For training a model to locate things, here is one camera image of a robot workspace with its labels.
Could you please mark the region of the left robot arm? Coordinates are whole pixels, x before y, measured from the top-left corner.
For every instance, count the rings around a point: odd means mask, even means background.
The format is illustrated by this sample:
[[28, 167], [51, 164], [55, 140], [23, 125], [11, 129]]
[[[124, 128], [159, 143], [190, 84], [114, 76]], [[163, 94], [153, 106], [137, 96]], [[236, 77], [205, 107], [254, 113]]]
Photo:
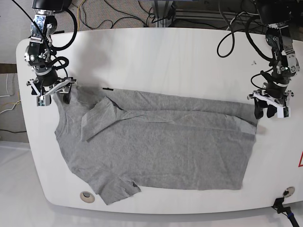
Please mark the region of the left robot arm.
[[[265, 114], [264, 109], [267, 110], [268, 118], [274, 115], [287, 118], [290, 117], [288, 102], [293, 96], [293, 93], [287, 90], [287, 86], [291, 77], [300, 69], [287, 24], [291, 19], [291, 13], [284, 0], [255, 0], [253, 3], [257, 13], [248, 18], [242, 31], [257, 54], [268, 61], [270, 69], [259, 73], [266, 82], [248, 95], [248, 99], [254, 100], [254, 115], [257, 120]], [[272, 57], [267, 57], [250, 36], [250, 24], [257, 19], [267, 28], [265, 38], [271, 47]]]

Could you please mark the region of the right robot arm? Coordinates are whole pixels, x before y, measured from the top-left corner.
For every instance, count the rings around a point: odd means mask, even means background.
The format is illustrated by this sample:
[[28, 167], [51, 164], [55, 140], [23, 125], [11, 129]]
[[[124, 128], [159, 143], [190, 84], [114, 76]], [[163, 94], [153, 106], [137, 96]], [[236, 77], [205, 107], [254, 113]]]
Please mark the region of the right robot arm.
[[[60, 78], [57, 71], [65, 70], [69, 60], [57, 57], [58, 51], [71, 46], [77, 34], [77, 20], [68, 9], [70, 0], [34, 0], [32, 9], [36, 14], [31, 22], [31, 36], [25, 53], [25, 61], [36, 74], [36, 78], [27, 82], [31, 86], [32, 95], [44, 96], [52, 93], [68, 94], [76, 80], [72, 77]], [[67, 12], [73, 21], [74, 31], [71, 40], [62, 47], [53, 46], [51, 35], [57, 29], [57, 13]]]

